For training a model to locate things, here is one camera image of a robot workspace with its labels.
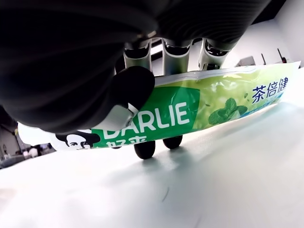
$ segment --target darlie logo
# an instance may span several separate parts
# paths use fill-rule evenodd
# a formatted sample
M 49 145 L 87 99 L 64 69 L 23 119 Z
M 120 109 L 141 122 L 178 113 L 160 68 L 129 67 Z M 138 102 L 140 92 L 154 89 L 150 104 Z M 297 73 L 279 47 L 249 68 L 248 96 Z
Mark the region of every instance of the darlie logo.
M 198 89 L 156 88 L 130 126 L 116 132 L 92 129 L 101 137 L 94 147 L 117 147 L 189 132 L 195 121 L 199 98 Z

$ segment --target white wall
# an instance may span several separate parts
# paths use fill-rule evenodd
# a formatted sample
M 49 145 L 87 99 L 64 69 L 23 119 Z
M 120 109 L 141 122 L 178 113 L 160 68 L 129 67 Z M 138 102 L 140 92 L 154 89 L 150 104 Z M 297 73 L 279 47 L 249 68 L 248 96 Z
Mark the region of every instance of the white wall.
M 275 20 L 293 60 L 304 67 L 304 0 L 287 0 Z
M 3 128 L 0 128 L 0 146 L 2 151 L 4 144 L 6 146 L 7 153 L 9 153 L 10 155 L 14 155 L 15 152 L 19 150 L 15 137 L 8 131 L 4 130 Z
M 198 57 L 200 55 L 201 42 L 191 46 L 188 70 L 198 69 Z M 281 62 L 277 51 L 280 49 L 282 56 L 291 59 L 287 46 L 281 35 L 279 26 L 275 20 L 269 20 L 250 26 L 244 33 L 237 45 L 227 56 L 222 68 L 234 67 L 240 59 L 253 56 L 256 65 L 262 65 L 263 53 L 267 64 Z M 152 62 L 152 68 L 155 75 L 162 74 L 162 59 Z
M 12 132 L 14 131 L 14 127 L 13 128 L 10 128 L 8 126 L 6 126 L 6 127 L 8 128 L 8 130 L 10 130 Z M 19 146 L 22 150 L 30 147 L 30 145 L 25 144 L 20 139 L 19 135 L 17 135 L 17 140 L 18 140 Z M 15 155 L 16 151 L 19 150 L 15 136 L 0 127 L 0 147 L 1 147 L 2 153 L 4 153 L 4 151 L 3 151 L 4 144 L 7 148 L 7 153 L 9 153 L 10 155 Z

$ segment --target white table surface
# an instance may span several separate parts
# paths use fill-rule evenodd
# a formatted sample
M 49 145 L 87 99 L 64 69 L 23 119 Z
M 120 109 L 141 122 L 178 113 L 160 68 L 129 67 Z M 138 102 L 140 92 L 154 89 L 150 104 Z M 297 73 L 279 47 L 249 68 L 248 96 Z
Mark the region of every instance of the white table surface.
M 302 228 L 304 99 L 286 97 L 187 134 L 173 152 L 159 141 L 146 161 L 127 146 L 56 152 L 3 169 L 0 227 Z

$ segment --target man face logo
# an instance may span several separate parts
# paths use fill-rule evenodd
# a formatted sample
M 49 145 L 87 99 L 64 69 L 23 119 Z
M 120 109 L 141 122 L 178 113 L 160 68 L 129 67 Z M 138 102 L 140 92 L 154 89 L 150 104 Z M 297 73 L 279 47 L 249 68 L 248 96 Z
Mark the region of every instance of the man face logo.
M 90 149 L 89 143 L 80 135 L 70 134 L 66 137 L 67 145 L 75 150 Z
M 86 133 L 75 131 L 70 134 L 56 134 L 56 138 L 66 145 L 71 150 L 81 150 L 93 148 L 93 144 L 100 141 L 100 137 L 95 133 Z

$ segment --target mint leaf illustration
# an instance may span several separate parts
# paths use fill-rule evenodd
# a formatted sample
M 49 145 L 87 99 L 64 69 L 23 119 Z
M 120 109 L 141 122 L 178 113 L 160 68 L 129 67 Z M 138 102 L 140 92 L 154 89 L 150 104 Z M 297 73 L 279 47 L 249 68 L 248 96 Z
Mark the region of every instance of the mint leaf illustration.
M 236 110 L 233 113 L 231 113 L 231 115 L 228 117 L 227 121 L 229 121 L 229 120 L 237 120 L 240 117 L 241 117 L 241 115 L 239 114 L 239 111 Z
M 237 106 L 235 99 L 229 98 L 225 102 L 225 107 L 220 108 L 213 113 L 208 118 L 208 122 L 211 125 L 222 124 L 229 120 L 236 120 L 241 117 L 248 108 L 246 106 Z
M 222 115 L 222 109 L 218 109 L 211 113 L 211 115 L 208 118 L 208 122 L 211 125 L 221 124 L 226 121 L 225 117 Z
M 240 105 L 237 107 L 237 110 L 240 115 L 243 115 L 245 112 L 247 112 L 248 108 L 246 106 Z
M 225 109 L 229 109 L 230 113 L 234 112 L 237 109 L 237 103 L 235 99 L 229 98 L 225 103 Z

